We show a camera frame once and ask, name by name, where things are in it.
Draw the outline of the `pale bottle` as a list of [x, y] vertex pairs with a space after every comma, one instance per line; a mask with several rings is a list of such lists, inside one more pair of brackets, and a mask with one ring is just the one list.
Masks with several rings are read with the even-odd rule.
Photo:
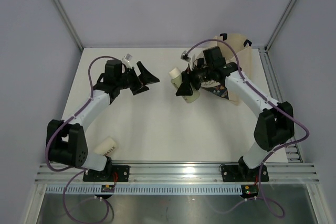
[[186, 103], [193, 103], [200, 97], [200, 92], [191, 85], [186, 71], [176, 67], [169, 72], [169, 75], [171, 84], [176, 89], [176, 97], [183, 98]]

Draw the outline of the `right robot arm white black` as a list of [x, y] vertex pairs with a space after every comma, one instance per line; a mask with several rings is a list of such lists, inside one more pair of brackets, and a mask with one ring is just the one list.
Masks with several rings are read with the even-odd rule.
[[176, 96], [193, 101], [199, 96], [202, 83], [218, 82], [227, 90], [234, 91], [257, 118], [254, 143], [236, 165], [221, 168], [224, 182], [267, 182], [265, 158], [277, 146], [285, 144], [294, 136], [293, 108], [289, 102], [267, 96], [243, 73], [238, 62], [226, 62], [218, 46], [203, 51], [196, 65], [184, 71], [174, 68], [169, 73], [176, 88]]

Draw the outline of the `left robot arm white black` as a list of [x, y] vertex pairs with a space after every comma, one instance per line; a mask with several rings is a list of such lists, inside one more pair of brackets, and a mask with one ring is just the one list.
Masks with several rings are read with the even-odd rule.
[[45, 161], [47, 167], [57, 172], [51, 163], [63, 164], [63, 170], [77, 168], [86, 176], [108, 181], [113, 175], [111, 158], [88, 151], [85, 132], [96, 117], [118, 97], [121, 90], [129, 89], [133, 95], [149, 90], [149, 85], [159, 78], [137, 62], [140, 74], [133, 67], [114, 57], [106, 57], [104, 72], [96, 83], [90, 84], [88, 100], [66, 120], [51, 120], [47, 126]]

